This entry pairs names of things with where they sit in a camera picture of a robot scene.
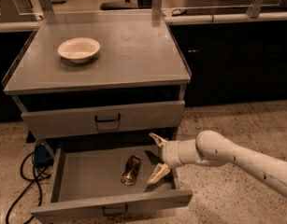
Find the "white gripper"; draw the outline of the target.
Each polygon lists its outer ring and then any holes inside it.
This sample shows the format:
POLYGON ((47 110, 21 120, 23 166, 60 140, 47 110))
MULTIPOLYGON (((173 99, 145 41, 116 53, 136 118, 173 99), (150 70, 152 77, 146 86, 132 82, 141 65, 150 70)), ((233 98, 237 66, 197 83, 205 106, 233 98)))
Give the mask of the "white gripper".
POLYGON ((158 163, 153 170, 148 184, 153 185, 159 182, 163 177, 168 175, 170 168, 178 168, 183 166, 179 157, 179 142, 166 141, 163 137, 156 133, 149 133, 149 136, 155 141, 156 145, 162 148, 162 158, 164 163, 158 163))

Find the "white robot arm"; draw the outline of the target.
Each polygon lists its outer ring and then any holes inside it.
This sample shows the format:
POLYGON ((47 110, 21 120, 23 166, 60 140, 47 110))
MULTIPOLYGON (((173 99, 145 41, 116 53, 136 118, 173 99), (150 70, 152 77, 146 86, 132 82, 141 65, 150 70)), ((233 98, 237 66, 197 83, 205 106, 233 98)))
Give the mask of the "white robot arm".
POLYGON ((167 141, 155 133, 150 137, 160 148, 163 163, 156 165, 149 185, 184 165, 222 166, 229 162, 287 198, 287 161, 236 145, 214 131, 203 131, 185 141, 167 141))

